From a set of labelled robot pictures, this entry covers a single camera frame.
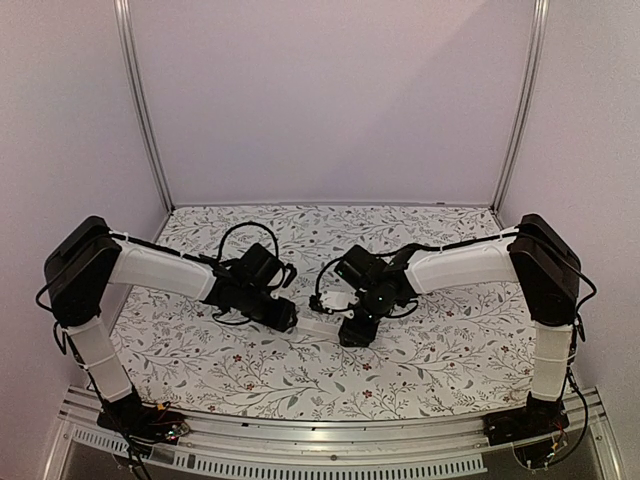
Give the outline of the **white remote control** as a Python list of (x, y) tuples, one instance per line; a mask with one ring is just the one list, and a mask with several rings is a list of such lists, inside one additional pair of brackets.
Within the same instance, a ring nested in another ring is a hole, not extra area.
[(311, 335), (325, 340), (337, 340), (339, 326), (314, 319), (301, 318), (297, 321), (296, 331), (304, 335)]

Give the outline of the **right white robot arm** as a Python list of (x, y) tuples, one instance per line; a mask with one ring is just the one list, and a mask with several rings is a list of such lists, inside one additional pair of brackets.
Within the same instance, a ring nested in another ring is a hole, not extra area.
[(338, 333), (345, 347), (367, 347), (382, 319), (436, 290), (509, 282), (518, 284), (536, 332), (533, 381), (517, 427), (537, 436), (560, 409), (577, 341), (585, 340), (582, 306), (597, 293), (582, 272), (576, 253), (538, 214), (498, 234), (443, 246), (410, 243), (388, 253), (351, 247), (329, 267), (354, 291), (314, 291), (310, 308), (323, 314), (346, 314)]

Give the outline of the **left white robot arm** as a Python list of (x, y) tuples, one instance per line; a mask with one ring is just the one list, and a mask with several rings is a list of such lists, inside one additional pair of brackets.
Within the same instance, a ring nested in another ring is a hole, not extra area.
[(195, 256), (116, 232), (103, 218), (90, 216), (46, 259), (45, 284), (35, 303), (65, 333), (59, 345), (73, 347), (79, 366), (110, 404), (111, 419), (126, 433), (138, 434), (149, 415), (133, 400), (134, 386), (100, 318), (106, 288), (131, 285), (178, 294), (285, 332), (297, 323), (296, 306), (278, 292), (296, 275), (277, 247), (255, 243), (233, 259), (221, 252)]

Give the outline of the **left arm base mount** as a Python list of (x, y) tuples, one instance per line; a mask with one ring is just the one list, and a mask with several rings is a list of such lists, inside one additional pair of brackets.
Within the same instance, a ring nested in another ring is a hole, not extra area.
[(186, 417), (170, 408), (170, 402), (147, 405), (133, 397), (107, 402), (97, 424), (142, 443), (176, 444), (190, 432)]

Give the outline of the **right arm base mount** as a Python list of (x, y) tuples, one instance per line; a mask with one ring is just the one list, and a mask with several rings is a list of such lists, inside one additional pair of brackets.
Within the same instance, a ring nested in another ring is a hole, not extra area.
[(489, 413), (482, 422), (483, 433), (491, 446), (550, 434), (569, 426), (563, 404), (553, 402)]

